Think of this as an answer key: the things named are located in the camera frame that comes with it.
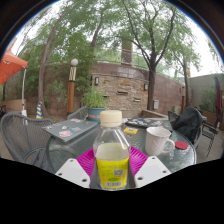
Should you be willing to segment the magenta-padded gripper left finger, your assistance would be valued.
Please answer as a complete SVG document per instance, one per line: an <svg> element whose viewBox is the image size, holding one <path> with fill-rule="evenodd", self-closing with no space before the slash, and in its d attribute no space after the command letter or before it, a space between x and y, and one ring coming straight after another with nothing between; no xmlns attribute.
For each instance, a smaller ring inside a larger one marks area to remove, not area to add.
<svg viewBox="0 0 224 224"><path fill-rule="evenodd" d="M69 158L55 175L84 188L95 188L98 181L93 149L77 159Z"/></svg>

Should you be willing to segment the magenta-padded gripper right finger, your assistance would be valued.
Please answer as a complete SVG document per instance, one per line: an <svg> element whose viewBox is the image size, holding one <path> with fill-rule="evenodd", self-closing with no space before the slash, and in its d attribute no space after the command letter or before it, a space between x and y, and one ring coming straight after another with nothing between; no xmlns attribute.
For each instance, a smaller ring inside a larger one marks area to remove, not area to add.
<svg viewBox="0 0 224 224"><path fill-rule="evenodd" d="M171 174L156 156L147 156L134 147L129 151L129 163L136 188L146 186Z"/></svg>

